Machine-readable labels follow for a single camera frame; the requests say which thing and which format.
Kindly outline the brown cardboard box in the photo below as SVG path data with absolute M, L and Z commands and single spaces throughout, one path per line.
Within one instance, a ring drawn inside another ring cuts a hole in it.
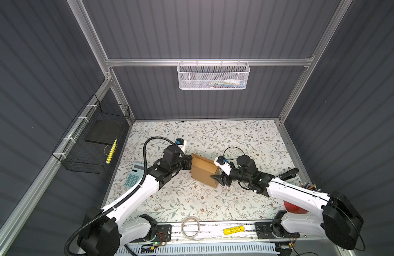
M 192 178 L 205 185 L 217 188 L 219 182 L 211 178 L 211 176 L 220 175 L 220 168 L 214 164 L 213 160 L 207 159 L 197 154 L 191 154 L 191 156 L 192 168 L 190 172 Z

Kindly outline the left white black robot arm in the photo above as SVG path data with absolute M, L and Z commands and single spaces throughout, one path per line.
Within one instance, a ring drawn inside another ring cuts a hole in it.
M 157 221 L 142 214 L 132 222 L 129 216 L 150 196 L 158 192 L 181 170 L 190 170 L 192 156 L 184 153 L 183 145 L 169 145 L 163 157 L 148 167 L 145 177 L 121 197 L 102 209 L 92 209 L 76 235 L 76 244 L 86 256 L 113 256 L 121 246 L 137 239 L 152 240 Z

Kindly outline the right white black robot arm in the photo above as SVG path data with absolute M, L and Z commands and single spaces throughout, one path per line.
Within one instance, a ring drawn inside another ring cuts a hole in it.
M 236 164 L 218 156 L 214 164 L 221 173 L 211 178 L 222 186 L 229 187 L 234 181 L 243 182 L 246 190 L 304 210 L 304 213 L 288 208 L 280 210 L 267 227 L 275 238 L 313 234 L 326 237 L 343 249 L 356 249 L 364 220 L 344 194 L 338 191 L 328 194 L 288 183 L 288 179 L 298 173 L 297 168 L 279 176 L 260 172 L 247 155 L 239 156 Z

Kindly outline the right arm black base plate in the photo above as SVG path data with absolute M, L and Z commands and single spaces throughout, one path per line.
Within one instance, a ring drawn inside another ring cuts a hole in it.
M 299 233 L 290 233 L 281 224 L 272 224 L 271 221 L 254 223 L 255 231 L 259 239 L 289 239 L 300 238 Z

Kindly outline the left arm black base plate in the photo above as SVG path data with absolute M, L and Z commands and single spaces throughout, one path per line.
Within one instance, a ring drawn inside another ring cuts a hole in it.
M 172 233 L 172 225 L 157 224 L 152 226 L 149 233 L 143 237 L 131 241 L 135 242 L 170 242 Z

